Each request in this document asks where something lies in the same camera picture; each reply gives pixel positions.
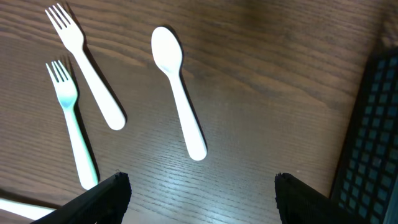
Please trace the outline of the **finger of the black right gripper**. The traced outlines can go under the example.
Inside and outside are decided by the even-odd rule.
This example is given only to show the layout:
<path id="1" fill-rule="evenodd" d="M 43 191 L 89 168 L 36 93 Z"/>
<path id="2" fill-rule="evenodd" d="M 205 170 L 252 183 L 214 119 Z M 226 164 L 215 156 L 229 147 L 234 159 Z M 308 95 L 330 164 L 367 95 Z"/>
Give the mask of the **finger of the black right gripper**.
<path id="1" fill-rule="evenodd" d="M 275 177 L 276 203 L 283 224 L 354 223 L 354 216 L 289 173 Z"/>

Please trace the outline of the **white plastic spoon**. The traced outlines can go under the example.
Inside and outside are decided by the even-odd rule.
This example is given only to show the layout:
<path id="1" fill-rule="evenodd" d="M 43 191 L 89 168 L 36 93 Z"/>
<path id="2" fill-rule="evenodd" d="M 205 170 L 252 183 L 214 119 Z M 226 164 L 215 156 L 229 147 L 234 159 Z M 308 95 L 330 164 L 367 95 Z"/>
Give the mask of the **white plastic spoon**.
<path id="1" fill-rule="evenodd" d="M 155 64 L 169 79 L 188 154 L 194 161 L 201 161 L 207 148 L 181 80 L 182 48 L 166 27 L 154 29 L 151 48 Z"/>

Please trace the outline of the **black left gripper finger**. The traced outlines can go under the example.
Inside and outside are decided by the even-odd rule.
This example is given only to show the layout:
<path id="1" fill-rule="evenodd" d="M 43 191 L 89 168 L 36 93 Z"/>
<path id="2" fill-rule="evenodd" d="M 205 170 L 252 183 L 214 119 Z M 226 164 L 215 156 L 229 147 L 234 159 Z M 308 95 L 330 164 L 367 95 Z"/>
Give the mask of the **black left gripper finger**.
<path id="1" fill-rule="evenodd" d="M 128 174 L 117 172 L 32 224 L 121 224 L 131 195 Z"/>

